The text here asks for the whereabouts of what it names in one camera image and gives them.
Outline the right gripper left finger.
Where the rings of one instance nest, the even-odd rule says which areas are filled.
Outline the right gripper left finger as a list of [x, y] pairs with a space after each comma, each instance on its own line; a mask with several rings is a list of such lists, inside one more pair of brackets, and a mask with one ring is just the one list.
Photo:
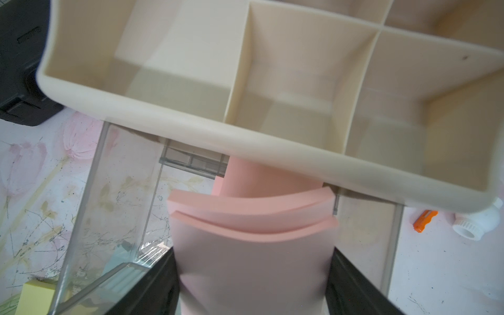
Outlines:
[[106, 314], [175, 315], [180, 286], [171, 248]]

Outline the pink sticky pad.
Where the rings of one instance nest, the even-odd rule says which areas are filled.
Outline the pink sticky pad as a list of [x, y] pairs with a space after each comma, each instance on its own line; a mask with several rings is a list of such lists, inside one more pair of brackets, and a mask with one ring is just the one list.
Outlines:
[[171, 216], [183, 314], [320, 314], [337, 219], [274, 234]]
[[231, 156], [224, 176], [215, 178], [211, 194], [232, 198], [266, 198], [321, 187], [322, 181]]
[[335, 194], [328, 187], [265, 198], [235, 198], [174, 190], [167, 200], [176, 212], [218, 227], [251, 233], [287, 232], [333, 217]]

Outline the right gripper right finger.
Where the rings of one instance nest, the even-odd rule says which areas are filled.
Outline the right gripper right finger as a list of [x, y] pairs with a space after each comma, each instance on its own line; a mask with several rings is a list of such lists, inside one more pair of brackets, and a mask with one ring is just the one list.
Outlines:
[[337, 248], [325, 293], [330, 315], [403, 315]]

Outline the clear grey drawer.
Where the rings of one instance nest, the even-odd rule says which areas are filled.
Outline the clear grey drawer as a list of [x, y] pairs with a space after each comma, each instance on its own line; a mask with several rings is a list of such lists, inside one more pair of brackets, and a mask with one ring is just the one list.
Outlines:
[[[173, 248], [171, 215], [165, 198], [168, 238], [154, 240], [148, 227], [159, 199], [164, 167], [215, 181], [223, 177], [231, 156], [105, 123], [97, 144], [87, 186], [73, 228], [51, 314], [106, 314]], [[105, 188], [137, 176], [144, 191], [133, 193], [137, 202], [105, 203]], [[337, 219], [334, 249], [341, 236]]]

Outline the beige desktop drawer organizer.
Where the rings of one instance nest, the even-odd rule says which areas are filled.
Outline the beige desktop drawer organizer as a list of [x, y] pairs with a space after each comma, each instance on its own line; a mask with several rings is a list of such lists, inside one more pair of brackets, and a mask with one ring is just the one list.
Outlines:
[[37, 74], [97, 119], [413, 207], [488, 207], [502, 1], [51, 1]]

